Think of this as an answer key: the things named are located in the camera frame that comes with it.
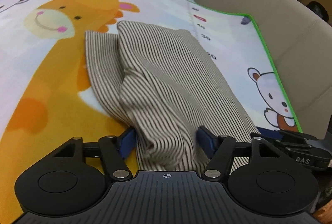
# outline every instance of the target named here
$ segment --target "play mat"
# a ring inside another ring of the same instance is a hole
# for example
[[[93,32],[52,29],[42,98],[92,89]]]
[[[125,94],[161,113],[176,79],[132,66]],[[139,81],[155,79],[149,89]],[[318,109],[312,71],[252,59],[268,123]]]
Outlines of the play mat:
[[[74,136],[94,142],[126,129],[94,97],[84,54],[86,30],[117,33],[120,20],[190,31],[255,125],[299,129],[248,15],[223,14],[188,0],[0,0],[1,224],[21,213],[14,183],[25,169]],[[96,159],[87,163],[100,165]],[[135,174],[134,152],[127,164]]]

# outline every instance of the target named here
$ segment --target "black and white striped garment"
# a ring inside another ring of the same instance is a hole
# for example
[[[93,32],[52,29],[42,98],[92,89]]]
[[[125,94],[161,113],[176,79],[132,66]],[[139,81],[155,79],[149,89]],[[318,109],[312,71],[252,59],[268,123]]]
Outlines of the black and white striped garment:
[[[104,109],[137,130],[140,169],[202,171],[208,159],[195,142],[200,125],[240,142],[258,133],[190,32],[130,21],[117,29],[86,32],[87,69]],[[236,158],[233,167],[245,163]]]

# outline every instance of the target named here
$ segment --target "sofa backrest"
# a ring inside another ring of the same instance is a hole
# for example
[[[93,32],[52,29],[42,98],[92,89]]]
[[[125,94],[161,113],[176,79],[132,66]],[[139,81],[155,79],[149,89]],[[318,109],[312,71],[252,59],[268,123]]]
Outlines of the sofa backrest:
[[[254,17],[303,132],[324,138],[332,114],[332,28],[296,0],[195,0]]]

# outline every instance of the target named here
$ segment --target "crosshair symbol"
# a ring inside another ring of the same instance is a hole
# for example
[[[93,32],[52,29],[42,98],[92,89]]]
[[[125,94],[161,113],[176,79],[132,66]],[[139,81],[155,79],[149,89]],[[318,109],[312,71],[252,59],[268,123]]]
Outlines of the crosshair symbol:
[[[170,174],[164,174],[163,177],[168,179],[168,178],[171,178],[173,175],[170,175]]]

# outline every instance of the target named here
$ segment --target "black circular joint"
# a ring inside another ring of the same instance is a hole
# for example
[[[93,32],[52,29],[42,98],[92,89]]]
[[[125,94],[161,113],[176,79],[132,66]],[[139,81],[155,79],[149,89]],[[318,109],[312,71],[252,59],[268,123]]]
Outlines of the black circular joint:
[[[83,211],[95,204],[105,189],[105,177],[96,168],[63,158],[36,163],[15,183],[15,194],[21,206],[47,216]]]
[[[231,197],[243,207],[263,215],[285,216],[306,210],[318,194],[309,170],[293,160],[260,158],[229,176]]]
[[[295,180],[281,171],[266,171],[257,176],[258,186],[271,193],[283,193],[295,186]]]
[[[67,171],[52,171],[43,175],[38,184],[46,192],[62,193],[72,189],[77,184],[77,177]]]

